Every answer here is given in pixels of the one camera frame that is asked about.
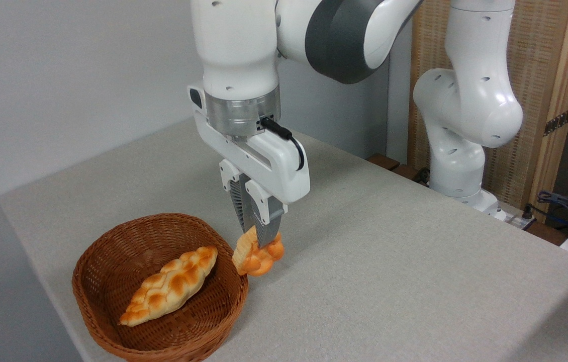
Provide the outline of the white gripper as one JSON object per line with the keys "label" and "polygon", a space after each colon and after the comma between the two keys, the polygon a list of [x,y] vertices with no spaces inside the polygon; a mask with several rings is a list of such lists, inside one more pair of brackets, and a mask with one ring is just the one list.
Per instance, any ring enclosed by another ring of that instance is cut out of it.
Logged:
{"label": "white gripper", "polygon": [[224,158],[219,164],[224,190],[229,192],[242,232],[255,225],[258,244],[277,236],[287,206],[310,191],[307,163],[299,168],[299,149],[290,140],[265,130],[243,140],[224,135],[209,124],[211,102],[201,83],[188,85],[195,124],[201,139]]}

